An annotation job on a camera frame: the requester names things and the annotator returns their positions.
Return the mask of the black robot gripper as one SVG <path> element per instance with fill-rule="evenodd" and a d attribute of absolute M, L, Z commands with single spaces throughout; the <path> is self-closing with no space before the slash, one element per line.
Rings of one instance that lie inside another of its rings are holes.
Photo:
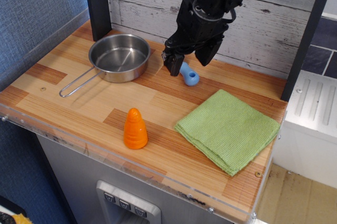
<path fill-rule="evenodd" d="M 182 0 L 176 22 L 177 30 L 165 42 L 163 52 L 164 65 L 171 76 L 178 76 L 185 55 L 192 52 L 203 66 L 207 66 L 229 27 L 223 19 L 206 17 L 196 0 Z"/>

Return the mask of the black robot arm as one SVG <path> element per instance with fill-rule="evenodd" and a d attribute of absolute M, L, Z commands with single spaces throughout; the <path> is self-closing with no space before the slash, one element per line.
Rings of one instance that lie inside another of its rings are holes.
<path fill-rule="evenodd" d="M 166 40 L 162 53 L 164 66 L 172 76 L 179 74 L 186 55 L 194 53 L 208 65 L 218 52 L 224 32 L 236 19 L 235 8 L 243 0 L 182 0 L 177 30 Z"/>

